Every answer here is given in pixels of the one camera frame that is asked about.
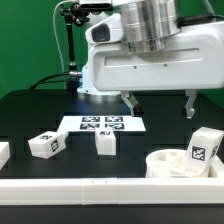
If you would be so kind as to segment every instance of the green background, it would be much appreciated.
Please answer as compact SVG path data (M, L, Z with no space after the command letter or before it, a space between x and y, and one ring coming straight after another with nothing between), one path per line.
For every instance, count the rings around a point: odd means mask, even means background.
M58 0L1 0L0 7L0 97L27 89L39 79L61 72L53 34L52 14ZM210 0L215 13L224 15L224 0ZM206 13L201 0L180 0L181 16ZM66 31L57 14L57 28L67 62ZM75 52L81 68L86 62L84 29L75 28ZM63 88L48 84L41 88ZM203 91L224 108L224 90Z

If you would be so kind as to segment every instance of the black table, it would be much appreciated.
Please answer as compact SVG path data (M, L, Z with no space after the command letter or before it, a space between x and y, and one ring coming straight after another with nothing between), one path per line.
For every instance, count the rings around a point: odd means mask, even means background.
M138 93L146 132L116 132L117 155L98 156L94 133L70 133L67 148L48 160L34 158L28 140L57 131L65 115L129 115L121 102L93 103L64 90L14 91L0 100L0 141L11 158L0 178L144 177L146 156L187 149L200 127L224 130L224 110L199 95L192 120L183 119L184 92ZM224 160L221 144L218 156ZM2 223L223 223L224 205L1 206Z

